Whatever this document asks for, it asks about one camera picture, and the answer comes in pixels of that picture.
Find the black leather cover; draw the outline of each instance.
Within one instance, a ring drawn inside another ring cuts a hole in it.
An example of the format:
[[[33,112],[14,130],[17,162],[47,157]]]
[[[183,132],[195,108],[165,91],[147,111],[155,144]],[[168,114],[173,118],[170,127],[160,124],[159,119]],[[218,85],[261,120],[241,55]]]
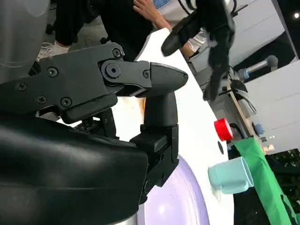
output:
[[[134,144],[0,113],[0,224],[101,225],[138,210],[148,158]]]

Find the black pants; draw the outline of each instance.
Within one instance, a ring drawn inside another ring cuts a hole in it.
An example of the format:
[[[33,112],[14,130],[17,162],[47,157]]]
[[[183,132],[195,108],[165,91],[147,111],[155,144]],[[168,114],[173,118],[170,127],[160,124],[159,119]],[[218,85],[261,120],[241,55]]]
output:
[[[63,45],[72,44],[85,23],[90,4],[99,11],[110,40],[122,46],[124,59],[134,60],[153,26],[133,10],[133,0],[58,0],[56,40]]]

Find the white wall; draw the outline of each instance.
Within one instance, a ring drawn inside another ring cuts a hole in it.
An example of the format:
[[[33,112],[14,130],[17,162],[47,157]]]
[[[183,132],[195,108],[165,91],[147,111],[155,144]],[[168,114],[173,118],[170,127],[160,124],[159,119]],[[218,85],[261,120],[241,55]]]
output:
[[[284,32],[271,0],[237,0],[248,4],[234,18],[236,35],[230,50],[230,65],[235,66]],[[209,50],[192,60],[196,71],[205,69]]]
[[[275,152],[300,149],[300,60],[246,83]]]

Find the white sneaker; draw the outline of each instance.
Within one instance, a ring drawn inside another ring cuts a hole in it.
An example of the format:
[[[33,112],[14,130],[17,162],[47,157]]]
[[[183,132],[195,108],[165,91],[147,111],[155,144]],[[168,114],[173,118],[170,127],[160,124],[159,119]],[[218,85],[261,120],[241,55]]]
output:
[[[57,44],[56,42],[54,44],[51,44],[49,42],[43,42],[41,50],[39,51],[39,54],[37,56],[37,60],[39,61],[42,58],[47,58],[54,55],[60,55],[67,53],[69,51],[68,47],[63,47]]]
[[[41,50],[37,56],[37,60],[39,61],[42,58],[47,58],[54,55],[54,45],[49,42],[43,42]]]

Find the person's hand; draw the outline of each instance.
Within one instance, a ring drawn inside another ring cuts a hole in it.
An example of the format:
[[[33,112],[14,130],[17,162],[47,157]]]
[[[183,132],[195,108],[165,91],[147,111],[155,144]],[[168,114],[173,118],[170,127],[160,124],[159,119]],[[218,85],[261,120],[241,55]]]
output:
[[[150,20],[155,23],[157,19],[161,17],[160,13],[155,8],[152,0],[134,0],[133,9],[140,15],[145,17],[145,19]]]

